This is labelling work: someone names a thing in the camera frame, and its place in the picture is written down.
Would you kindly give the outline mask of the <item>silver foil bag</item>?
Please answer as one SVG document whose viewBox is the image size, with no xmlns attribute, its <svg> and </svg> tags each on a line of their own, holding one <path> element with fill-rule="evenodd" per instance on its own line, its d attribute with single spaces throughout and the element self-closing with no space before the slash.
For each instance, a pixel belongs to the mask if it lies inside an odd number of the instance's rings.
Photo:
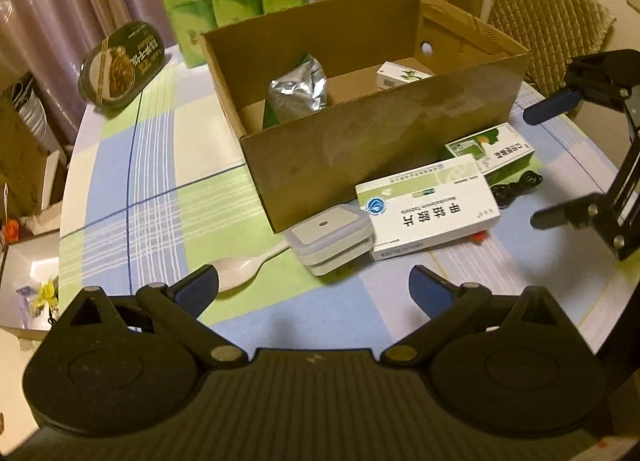
<svg viewBox="0 0 640 461">
<path fill-rule="evenodd" d="M 328 104 L 328 79 L 320 62 L 306 54 L 299 65 L 272 80 L 267 88 L 262 128 L 315 114 Z"/>
</svg>

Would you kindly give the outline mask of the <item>purple curtain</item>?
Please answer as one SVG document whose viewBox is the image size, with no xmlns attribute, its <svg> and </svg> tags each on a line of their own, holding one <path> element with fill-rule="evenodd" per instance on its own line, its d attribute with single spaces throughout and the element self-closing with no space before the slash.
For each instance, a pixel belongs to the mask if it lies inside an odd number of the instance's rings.
<svg viewBox="0 0 640 461">
<path fill-rule="evenodd" d="M 1 84 L 32 73 L 56 137 L 72 143 L 86 107 L 77 88 L 81 62 L 132 20 L 175 43 L 162 0 L 1 0 Z"/>
</svg>

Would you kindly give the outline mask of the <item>checkered tablecloth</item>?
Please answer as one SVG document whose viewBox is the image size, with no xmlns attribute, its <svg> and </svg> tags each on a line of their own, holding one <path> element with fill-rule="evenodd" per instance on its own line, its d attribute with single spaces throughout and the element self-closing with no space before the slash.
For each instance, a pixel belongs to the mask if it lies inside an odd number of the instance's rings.
<svg viewBox="0 0 640 461">
<path fill-rule="evenodd" d="M 523 87 L 510 119 L 533 145 L 542 183 L 516 199 L 486 238 L 384 262 L 362 256 L 322 278 L 283 252 L 247 287 L 219 295 L 202 321 L 246 351 L 382 351 L 426 320 L 408 291 L 420 264 L 499 294 L 542 285 L 599 348 L 637 293 L 639 261 L 618 261 L 592 230 L 529 224 L 541 208 L 606 189 L 615 174 L 567 118 L 526 126 L 521 112 L 534 97 Z M 86 110 L 62 206 L 62 305 L 89 285 L 128 295 L 277 242 L 204 66 L 188 69 L 171 49 L 166 68 L 121 114 Z"/>
</svg>

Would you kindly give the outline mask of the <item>dark instant noodle bowl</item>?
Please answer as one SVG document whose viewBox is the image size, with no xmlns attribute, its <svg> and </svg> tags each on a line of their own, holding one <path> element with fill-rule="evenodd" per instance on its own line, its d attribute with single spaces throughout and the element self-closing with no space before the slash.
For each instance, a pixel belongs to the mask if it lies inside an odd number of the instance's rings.
<svg viewBox="0 0 640 461">
<path fill-rule="evenodd" d="M 99 111 L 120 111 L 151 83 L 165 60 L 163 39 L 154 26 L 126 23 L 85 56 L 79 94 Z"/>
</svg>

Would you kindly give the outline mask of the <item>long white medicine box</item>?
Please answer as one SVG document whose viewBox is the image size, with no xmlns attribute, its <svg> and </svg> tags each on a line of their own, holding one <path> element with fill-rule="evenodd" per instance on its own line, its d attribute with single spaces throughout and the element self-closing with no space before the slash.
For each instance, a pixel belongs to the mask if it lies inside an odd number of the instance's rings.
<svg viewBox="0 0 640 461">
<path fill-rule="evenodd" d="M 355 191 L 372 221 L 377 262 L 481 233 L 501 216 L 469 155 L 363 182 Z"/>
</svg>

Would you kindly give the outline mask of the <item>quilted brown chair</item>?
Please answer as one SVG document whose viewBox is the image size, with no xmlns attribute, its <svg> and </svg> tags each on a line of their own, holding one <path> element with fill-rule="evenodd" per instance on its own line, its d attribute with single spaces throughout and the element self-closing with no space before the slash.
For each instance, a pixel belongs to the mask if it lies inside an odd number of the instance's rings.
<svg viewBox="0 0 640 461">
<path fill-rule="evenodd" d="M 608 41 L 614 14 L 597 0 L 492 0 L 488 23 L 528 48 L 527 76 L 544 96 L 555 92 L 567 62 Z"/>
</svg>

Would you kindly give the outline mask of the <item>large brown cardboard box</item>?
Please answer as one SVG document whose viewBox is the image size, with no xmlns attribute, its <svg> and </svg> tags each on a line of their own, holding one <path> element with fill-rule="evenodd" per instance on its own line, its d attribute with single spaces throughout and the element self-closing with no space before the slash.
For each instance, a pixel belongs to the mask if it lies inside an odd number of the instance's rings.
<svg viewBox="0 0 640 461">
<path fill-rule="evenodd" d="M 202 45 L 277 232 L 351 200 L 357 184 L 433 163 L 447 142 L 506 121 L 530 59 L 444 0 L 322 0 L 217 28 Z M 263 129 L 270 82 L 306 54 L 326 72 L 328 105 Z M 380 89 L 386 61 L 432 76 Z"/>
</svg>

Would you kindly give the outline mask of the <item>beige plastic spoon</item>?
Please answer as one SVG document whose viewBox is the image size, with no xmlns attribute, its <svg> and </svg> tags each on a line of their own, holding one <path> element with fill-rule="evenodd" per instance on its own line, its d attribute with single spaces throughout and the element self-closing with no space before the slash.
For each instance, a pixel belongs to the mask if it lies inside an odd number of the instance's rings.
<svg viewBox="0 0 640 461">
<path fill-rule="evenodd" d="M 246 285 L 257 276 L 262 265 L 287 249 L 288 242 L 283 240 L 262 255 L 224 257 L 210 262 L 209 265 L 214 267 L 218 276 L 218 292 L 228 292 Z"/>
</svg>

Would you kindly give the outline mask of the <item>open white box on floor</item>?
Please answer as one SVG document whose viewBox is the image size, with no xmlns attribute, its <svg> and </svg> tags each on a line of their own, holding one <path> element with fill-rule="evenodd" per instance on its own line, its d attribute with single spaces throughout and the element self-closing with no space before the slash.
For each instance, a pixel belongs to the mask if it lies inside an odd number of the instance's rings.
<svg viewBox="0 0 640 461">
<path fill-rule="evenodd" d="M 43 283 L 58 277 L 60 233 L 49 231 L 10 244 L 1 261 L 1 329 L 42 341 L 51 329 L 49 306 L 32 308 Z"/>
</svg>

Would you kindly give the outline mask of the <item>white lidded container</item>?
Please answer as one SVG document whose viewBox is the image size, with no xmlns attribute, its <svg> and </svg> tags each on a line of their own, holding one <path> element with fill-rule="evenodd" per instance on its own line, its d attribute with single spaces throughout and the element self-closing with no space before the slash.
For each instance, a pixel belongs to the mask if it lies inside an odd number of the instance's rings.
<svg viewBox="0 0 640 461">
<path fill-rule="evenodd" d="M 283 233 L 296 259 L 323 277 L 369 253 L 374 245 L 371 218 L 359 207 L 338 204 L 299 222 Z"/>
</svg>

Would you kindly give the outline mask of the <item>small brown cardboard box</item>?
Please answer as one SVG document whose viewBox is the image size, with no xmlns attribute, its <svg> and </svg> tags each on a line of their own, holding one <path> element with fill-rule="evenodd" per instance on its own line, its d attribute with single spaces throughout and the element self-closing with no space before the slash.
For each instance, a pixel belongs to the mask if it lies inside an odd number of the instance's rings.
<svg viewBox="0 0 640 461">
<path fill-rule="evenodd" d="M 67 155 L 27 73 L 1 91 L 1 219 L 61 202 L 66 176 Z"/>
</svg>

